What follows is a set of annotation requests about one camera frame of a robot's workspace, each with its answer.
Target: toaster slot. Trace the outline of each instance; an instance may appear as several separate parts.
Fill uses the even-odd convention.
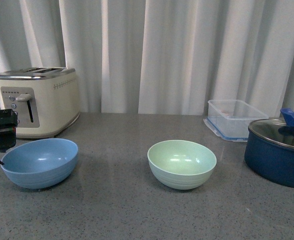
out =
[[[33,71],[37,71],[40,69],[43,69],[43,68],[39,68],[39,67],[27,68],[27,69],[23,70],[23,73],[33,72]]]
[[[32,116],[30,100],[27,101],[27,106],[28,106],[28,112],[29,112],[30,121],[33,123],[33,116]]]
[[[42,68],[40,70],[34,71],[34,73],[44,74],[44,73],[52,72],[52,71],[55,71],[55,70],[58,70],[58,69],[60,69],[60,68],[56,68],[56,67]]]

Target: blue pot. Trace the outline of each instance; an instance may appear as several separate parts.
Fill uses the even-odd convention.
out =
[[[294,188],[294,127],[280,119],[250,123],[245,162],[264,178]]]

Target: countertop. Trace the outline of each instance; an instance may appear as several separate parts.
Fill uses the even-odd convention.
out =
[[[56,137],[79,147],[63,182],[24,189],[0,167],[0,240],[294,240],[294,188],[255,174],[246,143],[215,136],[201,116],[81,113]],[[216,155],[202,186],[175,190],[153,176],[147,151],[171,139]]]

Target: pot lid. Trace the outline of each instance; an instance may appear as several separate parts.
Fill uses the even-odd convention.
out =
[[[294,149],[294,127],[288,126],[282,118],[253,121],[249,130],[266,141]]]

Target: plastic container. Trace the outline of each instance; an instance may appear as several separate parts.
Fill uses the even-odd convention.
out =
[[[249,124],[254,120],[268,119],[269,116],[242,100],[209,100],[206,125],[222,139],[246,142]]]

